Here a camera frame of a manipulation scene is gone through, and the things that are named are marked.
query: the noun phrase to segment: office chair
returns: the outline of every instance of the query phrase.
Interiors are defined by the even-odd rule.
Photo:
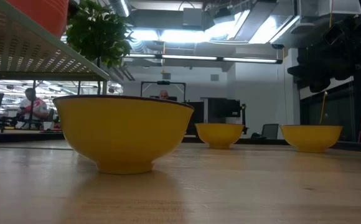
[[[262,134],[253,133],[252,139],[277,139],[279,131],[279,124],[264,124],[262,127]]]

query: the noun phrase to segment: wooden table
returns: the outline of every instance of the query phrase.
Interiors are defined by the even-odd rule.
[[[68,150],[0,149],[0,223],[361,223],[361,152],[182,144],[141,175]]]

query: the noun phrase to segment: orange container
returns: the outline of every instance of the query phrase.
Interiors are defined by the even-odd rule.
[[[67,24],[68,0],[7,0],[42,27],[61,37]]]

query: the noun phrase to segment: metal frame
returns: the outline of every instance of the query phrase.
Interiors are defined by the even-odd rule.
[[[141,96],[143,94],[144,91],[146,91],[150,86],[148,86],[146,89],[143,90],[143,85],[145,83],[153,83],[153,84],[157,84],[157,85],[176,85],[176,84],[180,84],[183,85],[183,100],[184,102],[186,102],[186,83],[180,83],[180,82],[167,82],[167,81],[157,81],[157,82],[141,82]]]
[[[103,94],[106,94],[107,81],[110,79],[107,73],[76,53],[7,1],[0,0],[0,51],[2,48],[8,49],[9,45],[13,44],[11,40],[16,38],[22,41],[16,42],[19,45],[15,46],[13,51],[18,53],[22,50],[25,53],[16,55],[21,60],[12,62],[8,52],[4,50],[4,53],[0,55],[0,80],[34,80],[34,89],[35,80],[103,81]],[[33,47],[45,50],[40,52],[37,50],[35,53]],[[38,65],[39,60],[44,61],[41,66]],[[117,77],[112,79],[122,83]]]

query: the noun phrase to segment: metal shelf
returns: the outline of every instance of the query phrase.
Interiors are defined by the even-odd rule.
[[[0,79],[107,81],[109,75],[0,0]]]

